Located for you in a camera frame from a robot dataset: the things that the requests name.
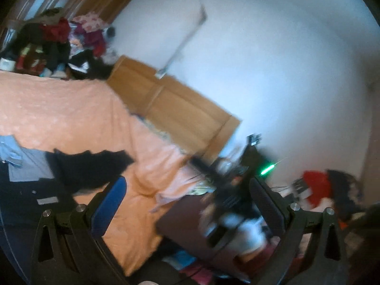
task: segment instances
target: screw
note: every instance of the screw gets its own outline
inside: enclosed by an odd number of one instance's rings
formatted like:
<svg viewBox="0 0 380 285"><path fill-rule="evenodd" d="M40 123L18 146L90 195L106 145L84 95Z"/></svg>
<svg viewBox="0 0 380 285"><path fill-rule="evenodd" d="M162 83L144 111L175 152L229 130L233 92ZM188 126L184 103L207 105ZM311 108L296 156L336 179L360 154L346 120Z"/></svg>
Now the screw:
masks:
<svg viewBox="0 0 380 285"><path fill-rule="evenodd" d="M293 211L298 211L299 209L301 209L301 207L297 203L292 203L290 204L290 209L292 209Z"/></svg>
<svg viewBox="0 0 380 285"><path fill-rule="evenodd" d="M334 215L335 211L333 208L327 208L326 209L326 212L329 214L329 215Z"/></svg>
<svg viewBox="0 0 380 285"><path fill-rule="evenodd" d="M80 204L76 207L75 210L77 210L77 212L83 212L85 209L86 209L86 205L85 204Z"/></svg>
<svg viewBox="0 0 380 285"><path fill-rule="evenodd" d="M51 214L51 210L45 210L45 211L42 213L42 215L43 215L44 217L48 217L50 214Z"/></svg>

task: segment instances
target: headboard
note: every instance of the headboard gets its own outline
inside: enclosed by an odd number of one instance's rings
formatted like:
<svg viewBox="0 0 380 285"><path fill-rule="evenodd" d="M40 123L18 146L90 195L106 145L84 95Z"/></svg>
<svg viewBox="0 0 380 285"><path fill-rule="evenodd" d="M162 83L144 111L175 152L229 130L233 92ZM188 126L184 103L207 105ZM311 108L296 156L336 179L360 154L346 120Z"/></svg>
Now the headboard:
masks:
<svg viewBox="0 0 380 285"><path fill-rule="evenodd" d="M129 111L170 134L188 153L214 161L240 121L173 77L161 80L156 70L122 56L107 83Z"/></svg>

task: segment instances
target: black cable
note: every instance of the black cable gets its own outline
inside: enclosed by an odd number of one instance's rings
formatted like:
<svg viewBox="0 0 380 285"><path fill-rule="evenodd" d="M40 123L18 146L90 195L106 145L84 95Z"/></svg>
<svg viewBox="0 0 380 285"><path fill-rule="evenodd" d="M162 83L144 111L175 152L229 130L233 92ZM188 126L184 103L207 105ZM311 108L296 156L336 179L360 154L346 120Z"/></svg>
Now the black cable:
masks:
<svg viewBox="0 0 380 285"><path fill-rule="evenodd" d="M245 221L246 221L246 218L244 218L244 219L243 219L238 225L236 225L236 227L233 229L233 231L234 231L233 234L231 235L229 241L228 241L226 244L224 244L219 250L217 250L216 253L215 253L214 255L212 255L212 257L211 257L210 259L208 259L208 260L203 260L203 261L213 261L213 260L215 259L215 257L218 256L218 255L220 254L220 252L221 252L222 250L224 250L224 249L226 248L226 246L229 245L229 244L231 243L231 241L235 238L235 233L236 233L236 231L238 231L240 225L242 225L242 223L244 223ZM180 281L178 281L178 282L176 282L176 283L174 283L174 284L171 284L171 285L178 285L178 284L180 284L180 283L183 282L183 281L189 280L189 279L191 279L193 276L196 276L196 275L197 275L199 272L201 272L203 269L204 269L204 267L200 267L200 268L199 268L197 271L195 271L193 274L191 274L191 275L185 277L184 279L182 279L182 280L180 280Z"/></svg>

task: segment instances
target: glowing green led light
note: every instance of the glowing green led light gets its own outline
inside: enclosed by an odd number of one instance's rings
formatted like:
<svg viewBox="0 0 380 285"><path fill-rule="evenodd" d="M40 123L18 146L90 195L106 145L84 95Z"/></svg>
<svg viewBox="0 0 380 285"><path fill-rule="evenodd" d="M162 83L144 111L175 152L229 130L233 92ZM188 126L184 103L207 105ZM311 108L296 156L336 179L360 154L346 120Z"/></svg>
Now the glowing green led light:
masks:
<svg viewBox="0 0 380 285"><path fill-rule="evenodd" d="M265 175L268 171L271 171L274 168L274 165L272 164L271 166L265 168L262 172L261 175Z"/></svg>

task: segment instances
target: bed sheet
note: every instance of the bed sheet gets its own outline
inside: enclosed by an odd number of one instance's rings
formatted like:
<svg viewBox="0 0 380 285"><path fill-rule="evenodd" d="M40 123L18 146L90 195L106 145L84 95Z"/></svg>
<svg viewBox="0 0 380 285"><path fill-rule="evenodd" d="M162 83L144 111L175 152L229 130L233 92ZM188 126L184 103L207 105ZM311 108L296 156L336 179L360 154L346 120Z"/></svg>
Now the bed sheet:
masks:
<svg viewBox="0 0 380 285"><path fill-rule="evenodd" d="M130 275L156 249L155 222L199 177L179 148L151 132L103 81L61 81L0 72L0 135L21 146L76 154L125 150L135 162L123 173L127 194L105 243ZM76 196L88 203L96 192Z"/></svg>

